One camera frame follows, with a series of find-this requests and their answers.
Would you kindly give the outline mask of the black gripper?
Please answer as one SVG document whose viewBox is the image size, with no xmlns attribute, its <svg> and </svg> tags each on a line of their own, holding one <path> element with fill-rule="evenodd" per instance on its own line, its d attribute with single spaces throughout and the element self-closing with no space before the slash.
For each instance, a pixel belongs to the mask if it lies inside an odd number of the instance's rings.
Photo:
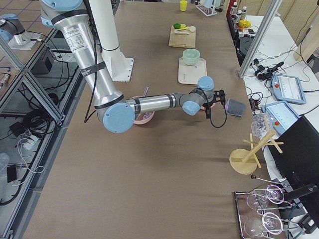
<svg viewBox="0 0 319 239">
<path fill-rule="evenodd" d="M 224 90 L 216 90 L 214 91 L 212 97 L 207 98 L 206 102 L 220 102 L 222 104 L 222 106 L 224 107 L 225 102 L 226 102 L 226 94 L 224 92 Z M 206 108 L 205 109 L 205 113 L 206 113 L 206 118 L 207 119 L 211 119 L 211 109 L 210 108 Z"/>
</svg>

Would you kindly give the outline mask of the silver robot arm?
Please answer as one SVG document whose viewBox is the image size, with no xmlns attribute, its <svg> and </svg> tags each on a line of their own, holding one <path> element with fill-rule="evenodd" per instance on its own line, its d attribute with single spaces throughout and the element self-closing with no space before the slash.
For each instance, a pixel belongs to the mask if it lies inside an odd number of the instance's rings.
<svg viewBox="0 0 319 239">
<path fill-rule="evenodd" d="M 89 105 L 104 127 L 113 133 L 129 130 L 137 115 L 176 107 L 188 115 L 201 108 L 211 118 L 211 106 L 226 103 L 223 90 L 204 76 L 188 94 L 173 93 L 126 99 L 116 81 L 130 80 L 133 59 L 121 52 L 111 2 L 106 0 L 42 0 L 41 20 L 63 36 L 92 90 Z"/>
</svg>

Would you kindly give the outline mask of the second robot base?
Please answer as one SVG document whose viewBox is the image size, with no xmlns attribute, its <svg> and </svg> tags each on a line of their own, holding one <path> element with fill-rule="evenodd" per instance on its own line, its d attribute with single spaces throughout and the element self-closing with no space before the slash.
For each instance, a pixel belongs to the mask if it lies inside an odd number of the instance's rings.
<svg viewBox="0 0 319 239">
<path fill-rule="evenodd" d="M 31 50 L 35 44 L 13 13 L 0 16 L 0 36 L 12 50 Z"/>
</svg>

